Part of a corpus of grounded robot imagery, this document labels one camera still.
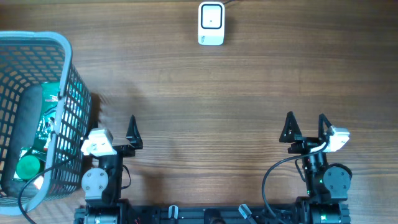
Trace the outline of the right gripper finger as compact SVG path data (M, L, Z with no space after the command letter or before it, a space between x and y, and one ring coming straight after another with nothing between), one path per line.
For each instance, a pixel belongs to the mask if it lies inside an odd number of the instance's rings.
M287 113L285 124L280 134L279 142L293 143L302 140L302 133L295 119L294 113Z
M325 129L328 129L332 124L329 122L327 117L322 113L319 115L318 119L318 138L319 139L324 139L325 138Z

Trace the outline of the green 3M glove package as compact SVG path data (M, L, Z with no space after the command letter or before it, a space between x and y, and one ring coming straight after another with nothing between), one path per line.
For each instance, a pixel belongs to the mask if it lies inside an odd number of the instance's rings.
M58 105L59 82L43 83L42 106L40 119L35 133L33 148L46 153L49 148L50 136L55 126L55 115Z

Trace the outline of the green lid jar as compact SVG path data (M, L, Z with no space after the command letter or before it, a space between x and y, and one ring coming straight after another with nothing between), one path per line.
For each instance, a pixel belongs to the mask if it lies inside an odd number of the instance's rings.
M33 155L22 157L16 166L16 174L23 180L30 180L42 170L42 162Z

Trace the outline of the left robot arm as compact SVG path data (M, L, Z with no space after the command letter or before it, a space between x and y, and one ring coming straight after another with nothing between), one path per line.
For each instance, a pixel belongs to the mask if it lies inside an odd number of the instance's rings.
M108 129L93 128L83 140L81 151L98 160L98 167L86 171L81 180L85 192L84 207L75 210L75 223L140 223L141 220L129 200L121 198L125 157L134 157L143 148L135 116L131 116L126 133L128 143L113 146Z

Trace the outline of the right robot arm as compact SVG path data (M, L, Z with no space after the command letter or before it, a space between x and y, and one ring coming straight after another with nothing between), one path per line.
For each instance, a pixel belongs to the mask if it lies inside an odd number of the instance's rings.
M318 136L302 135L293 112L287 113L280 142L289 143L289 154L298 154L302 161L307 196L297 197L289 221L291 223L351 222L345 201L351 186L352 171L343 164L329 164L328 153L340 150L348 141L346 128L332 125L324 114L319 116Z

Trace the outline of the white barcode scanner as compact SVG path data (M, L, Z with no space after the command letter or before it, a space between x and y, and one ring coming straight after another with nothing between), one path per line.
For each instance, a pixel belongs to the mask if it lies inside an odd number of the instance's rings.
M200 45L222 45L224 30L224 4L216 1L202 2L198 7L198 43Z

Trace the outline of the grey plastic mesh basket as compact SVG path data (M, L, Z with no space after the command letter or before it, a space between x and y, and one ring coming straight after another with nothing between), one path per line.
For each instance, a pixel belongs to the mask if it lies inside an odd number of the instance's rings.
M82 137L88 132L91 93L72 62L72 46L56 32L1 32L1 213L20 215L80 187ZM30 148L40 119L43 83L59 82L40 187L13 180L21 149Z

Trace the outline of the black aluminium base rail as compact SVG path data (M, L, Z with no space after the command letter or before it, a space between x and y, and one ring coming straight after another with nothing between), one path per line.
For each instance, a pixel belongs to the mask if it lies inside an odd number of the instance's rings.
M352 222L349 208L339 205L273 205L276 217L261 206L170 207L132 206L127 208L81 207L74 223L342 223Z

